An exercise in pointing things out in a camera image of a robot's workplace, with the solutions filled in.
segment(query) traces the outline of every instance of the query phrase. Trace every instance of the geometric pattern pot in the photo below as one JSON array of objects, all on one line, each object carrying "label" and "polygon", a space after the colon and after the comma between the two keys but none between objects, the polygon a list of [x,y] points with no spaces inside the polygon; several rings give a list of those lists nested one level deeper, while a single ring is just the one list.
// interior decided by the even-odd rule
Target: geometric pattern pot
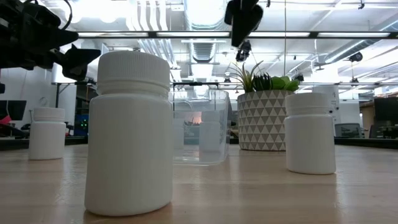
[{"label": "geometric pattern pot", "polygon": [[239,146],[245,150],[285,151],[287,90],[266,90],[238,96]]}]

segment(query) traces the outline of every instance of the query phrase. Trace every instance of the clear plastic container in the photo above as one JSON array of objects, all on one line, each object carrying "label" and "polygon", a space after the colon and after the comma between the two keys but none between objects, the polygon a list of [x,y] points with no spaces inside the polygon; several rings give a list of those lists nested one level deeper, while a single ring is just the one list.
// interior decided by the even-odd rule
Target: clear plastic container
[{"label": "clear plastic container", "polygon": [[194,90],[172,91],[169,100],[174,110],[174,163],[223,162],[229,146],[228,93],[208,90],[201,95]]}]

